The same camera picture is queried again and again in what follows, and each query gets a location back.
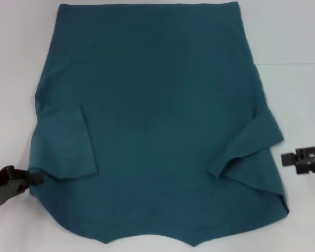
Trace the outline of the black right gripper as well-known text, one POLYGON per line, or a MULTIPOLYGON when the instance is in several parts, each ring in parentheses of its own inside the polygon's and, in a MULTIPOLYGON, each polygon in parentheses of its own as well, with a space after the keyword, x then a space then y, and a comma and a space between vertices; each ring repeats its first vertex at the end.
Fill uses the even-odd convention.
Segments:
POLYGON ((296 154, 285 153, 281 155, 282 166, 296 167, 296 173, 315 174, 315 146, 296 149, 296 154))

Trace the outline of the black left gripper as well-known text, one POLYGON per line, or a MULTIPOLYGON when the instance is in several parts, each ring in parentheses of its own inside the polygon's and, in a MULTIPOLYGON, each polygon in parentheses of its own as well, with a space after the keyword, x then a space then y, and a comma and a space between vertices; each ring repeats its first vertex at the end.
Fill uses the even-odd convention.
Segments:
POLYGON ((42 184, 44 178, 41 172, 28 172, 15 169, 13 165, 0 170, 0 206, 9 199, 24 193, 30 184, 42 184))

